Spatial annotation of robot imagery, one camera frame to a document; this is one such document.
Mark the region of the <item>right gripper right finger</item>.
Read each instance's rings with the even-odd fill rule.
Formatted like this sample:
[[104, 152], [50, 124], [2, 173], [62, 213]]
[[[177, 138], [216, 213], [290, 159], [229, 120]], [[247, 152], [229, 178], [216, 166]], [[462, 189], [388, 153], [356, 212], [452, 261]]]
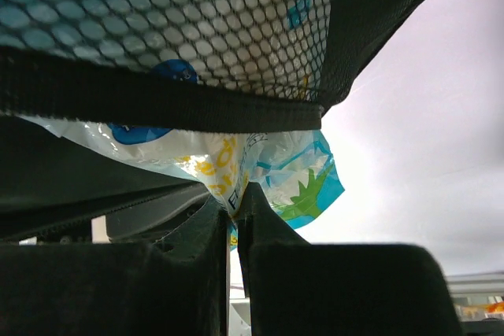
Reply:
[[238, 252], [253, 335], [308, 335], [313, 316], [306, 292], [294, 292], [295, 254], [308, 242], [271, 208], [257, 183], [245, 189], [235, 215]]

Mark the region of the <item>blue yellow plaster pack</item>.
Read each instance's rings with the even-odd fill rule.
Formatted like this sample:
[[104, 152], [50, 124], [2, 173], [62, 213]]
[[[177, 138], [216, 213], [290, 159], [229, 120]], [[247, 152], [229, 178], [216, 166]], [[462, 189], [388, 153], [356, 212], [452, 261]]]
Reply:
[[235, 216], [246, 186], [292, 228], [314, 221], [343, 193], [320, 131], [211, 134], [47, 120], [1, 126], [1, 208], [22, 234], [94, 214], [111, 241], [154, 240], [207, 199]]

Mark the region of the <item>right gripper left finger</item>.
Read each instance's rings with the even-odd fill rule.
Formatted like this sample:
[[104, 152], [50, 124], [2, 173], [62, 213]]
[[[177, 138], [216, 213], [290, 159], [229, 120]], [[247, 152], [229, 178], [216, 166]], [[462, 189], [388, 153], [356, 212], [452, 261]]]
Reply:
[[160, 241], [135, 246], [131, 335], [228, 333], [228, 223], [227, 212], [210, 198]]

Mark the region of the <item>red black medicine case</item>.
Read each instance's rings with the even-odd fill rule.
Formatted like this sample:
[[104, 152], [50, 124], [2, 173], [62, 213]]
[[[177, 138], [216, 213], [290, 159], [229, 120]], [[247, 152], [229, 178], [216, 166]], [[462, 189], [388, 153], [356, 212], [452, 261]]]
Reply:
[[[5, 119], [320, 131], [424, 0], [1, 0]], [[1, 208], [1, 238], [22, 234]]]

